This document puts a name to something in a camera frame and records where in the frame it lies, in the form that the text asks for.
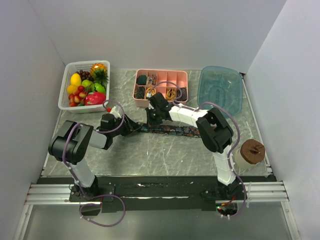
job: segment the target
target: gray tabletop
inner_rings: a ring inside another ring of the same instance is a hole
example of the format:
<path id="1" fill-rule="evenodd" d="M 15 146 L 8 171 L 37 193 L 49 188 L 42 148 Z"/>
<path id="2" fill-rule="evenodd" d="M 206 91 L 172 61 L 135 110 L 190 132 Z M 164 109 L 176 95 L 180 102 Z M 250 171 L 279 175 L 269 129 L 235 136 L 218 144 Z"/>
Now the gray tabletop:
<path id="1" fill-rule="evenodd" d="M 201 71 L 188 70 L 188 95 L 186 105 L 196 108 L 197 92 Z M 146 122 L 146 111 L 137 107 L 132 93 L 135 83 L 135 70 L 114 70 L 110 73 L 110 99 L 119 101 L 125 113 L 134 121 Z M 58 128 L 71 120 L 97 127 L 104 112 L 72 114 L 63 111 L 58 119 Z M 243 91 L 243 104 L 240 114 L 235 116 L 241 138 L 239 147 L 248 139 L 259 141 L 258 130 L 246 92 Z M 228 119 L 233 131 L 236 129 Z M 180 125 L 166 121 L 164 124 Z M 108 150 L 88 147 L 86 152 L 88 166 L 97 176 L 216 176 L 217 168 L 213 154 L 202 143 L 200 138 L 172 136 L 155 133 L 139 133 L 133 136 L 117 136 Z M 267 176 L 266 162 L 262 161 L 251 169 L 236 171 L 241 176 Z M 69 176 L 68 169 L 54 157 L 48 156 L 43 176 Z"/>

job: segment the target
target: lemon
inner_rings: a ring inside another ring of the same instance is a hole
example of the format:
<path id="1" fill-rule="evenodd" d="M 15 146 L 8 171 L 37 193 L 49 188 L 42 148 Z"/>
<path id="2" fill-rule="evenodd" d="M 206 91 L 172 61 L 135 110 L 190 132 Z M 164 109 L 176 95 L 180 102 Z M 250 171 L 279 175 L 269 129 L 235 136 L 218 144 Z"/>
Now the lemon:
<path id="1" fill-rule="evenodd" d="M 77 89 L 78 87 L 76 85 L 70 85 L 67 87 L 66 91 L 68 92 L 68 94 L 72 94 Z"/>
<path id="2" fill-rule="evenodd" d="M 80 75 L 78 73 L 73 74 L 70 79 L 70 83 L 71 83 L 71 85 L 75 85 L 75 86 L 79 87 L 81 85 Z"/>

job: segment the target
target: green apple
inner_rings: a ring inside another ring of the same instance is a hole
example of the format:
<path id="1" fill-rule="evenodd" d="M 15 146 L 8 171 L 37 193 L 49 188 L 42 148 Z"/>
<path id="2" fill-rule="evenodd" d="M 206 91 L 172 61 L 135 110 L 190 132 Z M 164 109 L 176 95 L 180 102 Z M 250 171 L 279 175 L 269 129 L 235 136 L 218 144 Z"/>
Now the green apple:
<path id="1" fill-rule="evenodd" d="M 83 80 L 81 83 L 81 85 L 84 86 L 85 88 L 89 87 L 91 84 L 92 84 L 92 81 L 89 81 L 88 79 Z"/>

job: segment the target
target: white wall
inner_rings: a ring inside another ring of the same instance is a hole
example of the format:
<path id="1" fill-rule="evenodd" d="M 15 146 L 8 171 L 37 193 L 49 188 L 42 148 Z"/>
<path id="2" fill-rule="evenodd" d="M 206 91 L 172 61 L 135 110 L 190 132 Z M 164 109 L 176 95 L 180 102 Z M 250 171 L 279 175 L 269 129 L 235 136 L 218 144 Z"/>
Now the white wall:
<path id="1" fill-rule="evenodd" d="M 64 65 L 27 0 L 0 7 L 0 239 L 12 239 L 57 120 Z"/>
<path id="2" fill-rule="evenodd" d="M 63 62 L 246 73 L 286 0 L 29 0 Z"/>
<path id="3" fill-rule="evenodd" d="M 320 236 L 320 1 L 287 0 L 245 82 L 302 239 Z"/>

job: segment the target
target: transparent blue tray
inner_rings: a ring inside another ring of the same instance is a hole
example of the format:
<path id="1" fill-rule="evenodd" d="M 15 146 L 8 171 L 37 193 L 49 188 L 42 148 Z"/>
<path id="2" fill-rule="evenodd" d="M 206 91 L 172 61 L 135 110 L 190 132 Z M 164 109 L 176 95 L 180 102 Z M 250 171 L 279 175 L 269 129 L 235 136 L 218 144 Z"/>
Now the transparent blue tray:
<path id="1" fill-rule="evenodd" d="M 236 116 L 242 110 L 243 86 L 239 72 L 221 66 L 207 66 L 201 71 L 197 102 L 212 102 Z"/>

